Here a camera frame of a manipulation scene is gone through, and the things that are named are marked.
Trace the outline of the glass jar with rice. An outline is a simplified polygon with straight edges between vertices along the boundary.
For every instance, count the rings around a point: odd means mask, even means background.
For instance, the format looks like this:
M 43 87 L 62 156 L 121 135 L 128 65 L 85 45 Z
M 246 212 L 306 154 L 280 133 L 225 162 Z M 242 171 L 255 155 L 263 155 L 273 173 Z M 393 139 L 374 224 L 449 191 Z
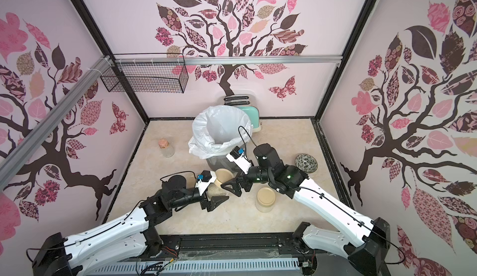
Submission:
M 216 183 L 210 183 L 207 187 L 207 196 L 208 198 L 212 197 L 223 197 L 227 196 L 228 192 L 221 188 L 220 185 L 216 185 Z

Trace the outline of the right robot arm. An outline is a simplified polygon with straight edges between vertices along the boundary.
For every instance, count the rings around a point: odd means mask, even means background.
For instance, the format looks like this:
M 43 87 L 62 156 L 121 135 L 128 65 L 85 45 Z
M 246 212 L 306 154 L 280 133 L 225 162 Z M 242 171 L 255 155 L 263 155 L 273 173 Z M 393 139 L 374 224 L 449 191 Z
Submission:
M 288 196 L 315 211 L 336 228 L 322 230 L 310 223 L 296 229 L 298 244 L 346 258 L 364 276 L 377 276 L 389 264 L 385 261 L 390 247 L 390 224 L 378 217 L 371 219 L 346 206 L 322 189 L 308 174 L 294 165 L 286 165 L 275 148 L 261 144 L 253 150 L 257 164 L 235 147 L 226 156 L 241 169 L 222 188 L 241 196 L 253 184 L 267 184 L 273 191 Z

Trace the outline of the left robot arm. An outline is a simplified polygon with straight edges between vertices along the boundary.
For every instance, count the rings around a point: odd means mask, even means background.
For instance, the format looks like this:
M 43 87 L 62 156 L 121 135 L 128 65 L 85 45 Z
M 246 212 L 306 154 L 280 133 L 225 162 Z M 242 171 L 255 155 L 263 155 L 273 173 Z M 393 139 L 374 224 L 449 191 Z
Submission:
M 83 276 L 108 264 L 132 257 L 153 258 L 162 251 L 175 256 L 164 245 L 156 227 L 172 217 L 173 211 L 198 203 L 203 210 L 213 211 L 228 200 L 227 196 L 207 196 L 216 180 L 208 170 L 198 176 L 195 186 L 187 188 L 182 175 L 173 175 L 161 189 L 133 210 L 113 221 L 76 235 L 48 237 L 32 261 L 35 276 Z

